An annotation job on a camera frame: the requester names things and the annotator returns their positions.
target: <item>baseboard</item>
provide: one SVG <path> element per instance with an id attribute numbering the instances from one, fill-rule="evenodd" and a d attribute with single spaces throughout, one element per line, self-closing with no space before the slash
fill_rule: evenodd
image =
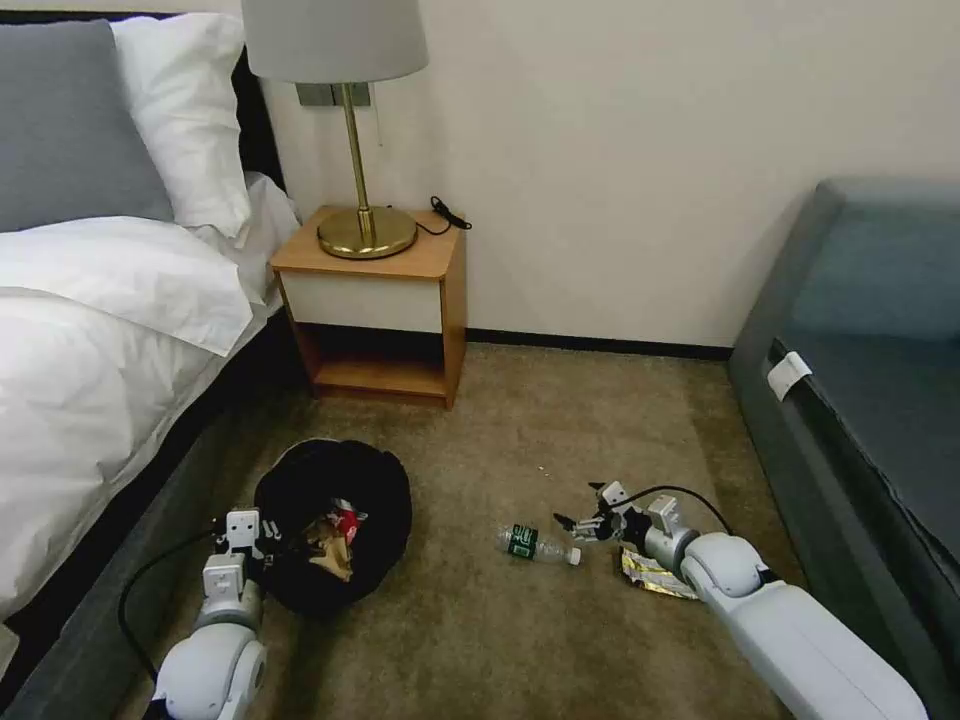
<path id="1" fill-rule="evenodd" d="M 694 360 L 726 361 L 733 352 L 731 348 L 714 345 L 681 345 L 644 340 L 614 340 L 606 338 L 573 337 L 570 335 L 546 335 L 543 333 L 520 333 L 509 330 L 483 330 L 467 328 L 468 342 L 486 342 L 498 345 L 531 345 L 533 347 L 560 348 L 562 350 L 587 350 L 589 352 L 614 352 L 630 355 L 660 355 L 664 357 L 690 358 Z"/>

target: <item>table lamp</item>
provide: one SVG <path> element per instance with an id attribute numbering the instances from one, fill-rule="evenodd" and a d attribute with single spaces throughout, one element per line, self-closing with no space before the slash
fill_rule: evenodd
<path id="1" fill-rule="evenodd" d="M 317 228 L 320 246 L 357 260 L 408 248 L 417 238 L 413 218 L 367 201 L 350 85 L 392 80 L 426 66 L 417 0 L 243 0 L 243 21 L 254 74 L 341 87 L 359 207 L 324 220 Z"/>

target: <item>cable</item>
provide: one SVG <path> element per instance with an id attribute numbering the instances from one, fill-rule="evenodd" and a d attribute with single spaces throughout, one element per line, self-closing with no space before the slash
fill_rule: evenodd
<path id="1" fill-rule="evenodd" d="M 430 207 L 433 208 L 433 211 L 437 215 L 439 215 L 440 217 L 442 217 L 444 220 L 447 221 L 447 226 L 443 230 L 440 230 L 438 232 L 436 230 L 431 230 L 426 225 L 417 223 L 417 227 L 423 230 L 424 232 L 426 232 L 428 235 L 434 235 L 434 236 L 443 235 L 445 232 L 447 232 L 450 228 L 454 226 L 460 228 L 461 230 L 470 230 L 473 228 L 473 223 L 468 223 L 462 217 L 458 215 L 454 215 L 453 211 L 450 210 L 450 208 L 446 206 L 443 200 L 438 198 L 436 195 L 432 195 L 430 197 Z"/>
<path id="2" fill-rule="evenodd" d="M 137 581 L 142 578 L 148 570 L 150 570 L 155 565 L 163 562 L 171 555 L 180 552 L 184 548 L 192 545 L 195 542 L 199 542 L 205 538 L 213 537 L 214 531 L 213 528 L 209 530 L 204 530 L 202 533 L 197 533 L 196 535 L 191 535 L 186 540 L 177 543 L 171 548 L 164 550 L 162 553 L 154 557 L 152 560 L 148 561 L 145 565 L 142 565 L 129 580 L 123 586 L 123 590 L 120 593 L 120 600 L 117 603 L 117 624 L 120 626 L 120 632 L 123 634 L 123 637 L 126 639 L 127 643 L 130 645 L 130 649 L 133 650 L 133 654 L 137 656 L 137 660 L 140 661 L 140 664 L 143 666 L 143 669 L 147 671 L 150 675 L 150 679 L 153 680 L 154 684 L 157 682 L 157 669 L 153 666 L 153 661 L 150 660 L 150 656 L 147 655 L 146 650 L 143 649 L 143 646 L 137 641 L 136 636 L 133 634 L 133 631 L 130 629 L 130 625 L 127 623 L 127 599 L 130 596 L 130 591 L 133 590 L 133 586 L 136 585 Z"/>
<path id="3" fill-rule="evenodd" d="M 714 516 L 714 517 L 720 522 L 720 524 L 723 526 L 723 529 L 726 531 L 727 535 L 734 535 L 734 534 L 735 534 L 735 533 L 733 532 L 733 530 L 730 528 L 730 524 L 729 524 L 726 520 L 723 519 L 723 515 L 720 514 L 720 511 L 717 510 L 717 509 L 713 506 L 713 503 L 711 503 L 709 500 L 707 500 L 707 499 L 706 499 L 703 495 L 701 495 L 700 493 L 695 492 L 695 491 L 693 491 L 693 490 L 689 490 L 689 489 L 687 489 L 687 488 L 685 488 L 685 487 L 680 487 L 679 485 L 654 485 L 653 487 L 647 488 L 646 490 L 641 490 L 641 491 L 638 492 L 638 493 L 634 493 L 633 495 L 631 495 L 630 497 L 628 497 L 626 500 L 621 500 L 620 502 L 613 503 L 612 505 L 610 505 L 610 509 L 613 510 L 613 509 L 618 508 L 618 507 L 623 507 L 624 505 L 629 505 L 629 504 L 632 503 L 634 500 L 639 500 L 639 499 L 642 498 L 642 497 L 646 497 L 647 495 L 653 495 L 653 493 L 662 492 L 662 491 L 664 491 L 664 490 L 669 490 L 669 491 L 672 491 L 672 492 L 679 492 L 679 493 L 683 493 L 683 494 L 685 494 L 685 495 L 689 495 L 690 497 L 696 498 L 696 499 L 699 500 L 701 503 L 703 503 L 703 504 L 706 506 L 706 508 L 707 508 L 711 513 L 713 513 L 713 516 Z"/>

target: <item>green label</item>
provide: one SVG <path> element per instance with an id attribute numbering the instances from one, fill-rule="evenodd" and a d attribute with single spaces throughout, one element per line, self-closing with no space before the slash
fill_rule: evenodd
<path id="1" fill-rule="evenodd" d="M 533 560 L 533 556 L 537 552 L 537 531 L 525 525 L 514 525 L 507 552 L 517 557 Z"/>

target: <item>gray pillow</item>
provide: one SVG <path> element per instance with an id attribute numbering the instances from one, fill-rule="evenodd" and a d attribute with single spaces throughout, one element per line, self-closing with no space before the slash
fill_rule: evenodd
<path id="1" fill-rule="evenodd" d="M 124 93 L 107 21 L 0 25 L 0 232 L 173 221 Z"/>

